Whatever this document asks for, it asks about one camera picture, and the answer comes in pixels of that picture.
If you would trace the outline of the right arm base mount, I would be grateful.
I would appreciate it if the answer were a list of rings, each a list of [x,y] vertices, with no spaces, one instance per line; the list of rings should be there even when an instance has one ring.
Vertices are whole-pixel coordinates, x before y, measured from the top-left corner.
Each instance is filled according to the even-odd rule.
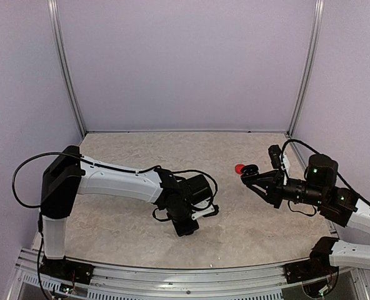
[[[336,237],[322,237],[311,249],[307,259],[285,264],[283,269],[287,283],[298,283],[337,273],[339,268],[330,264],[329,255],[338,241],[339,238]]]

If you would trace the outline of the small black case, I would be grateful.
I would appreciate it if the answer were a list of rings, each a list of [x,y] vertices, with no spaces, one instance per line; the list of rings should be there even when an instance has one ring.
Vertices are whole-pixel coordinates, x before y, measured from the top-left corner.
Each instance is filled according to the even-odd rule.
[[[249,164],[241,169],[241,178],[251,180],[254,176],[259,175],[259,168],[255,164]]]

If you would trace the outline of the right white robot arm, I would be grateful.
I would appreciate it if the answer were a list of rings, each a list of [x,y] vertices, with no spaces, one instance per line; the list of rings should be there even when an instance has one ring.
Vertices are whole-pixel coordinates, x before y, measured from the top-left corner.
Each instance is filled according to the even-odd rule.
[[[344,228],[370,234],[370,202],[350,187],[337,187],[338,163],[324,154],[309,158],[305,179],[287,176],[289,165],[279,154],[271,156],[273,170],[260,173],[256,165],[238,165],[242,183],[266,203],[280,208],[283,201],[314,206],[325,219]],[[370,245],[353,244],[336,237],[322,237],[312,248],[305,273],[316,278],[347,266],[370,270]]]

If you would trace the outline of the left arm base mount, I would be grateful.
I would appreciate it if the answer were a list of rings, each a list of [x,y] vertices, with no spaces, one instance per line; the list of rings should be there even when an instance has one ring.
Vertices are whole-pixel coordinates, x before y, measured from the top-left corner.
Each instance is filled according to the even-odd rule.
[[[94,266],[92,264],[66,259],[48,259],[44,257],[40,273],[72,283],[90,285]]]

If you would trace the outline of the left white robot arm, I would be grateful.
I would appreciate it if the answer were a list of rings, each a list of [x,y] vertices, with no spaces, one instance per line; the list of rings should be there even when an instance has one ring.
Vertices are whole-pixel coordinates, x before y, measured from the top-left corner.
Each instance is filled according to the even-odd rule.
[[[190,170],[171,171],[160,165],[148,169],[108,164],[84,156],[79,146],[68,146],[62,152],[45,152],[22,162],[13,172],[11,189],[15,200],[24,208],[33,205],[20,200],[16,191],[19,171],[30,162],[46,156],[54,161],[42,175],[38,231],[48,268],[59,278],[68,277],[73,269],[66,253],[66,224],[77,195],[101,194],[137,199],[166,212],[165,221],[173,224],[176,234],[188,236],[198,230],[199,218],[215,216],[214,203],[218,184],[209,174]]]

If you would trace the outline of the red earbud charging case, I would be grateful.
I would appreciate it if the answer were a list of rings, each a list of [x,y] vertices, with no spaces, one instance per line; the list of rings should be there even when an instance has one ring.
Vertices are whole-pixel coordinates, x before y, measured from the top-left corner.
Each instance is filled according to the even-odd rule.
[[[245,165],[244,165],[244,164],[237,164],[237,165],[235,166],[235,172],[236,172],[237,174],[243,174],[243,173],[244,173],[244,171],[243,171],[244,167],[245,167]]]

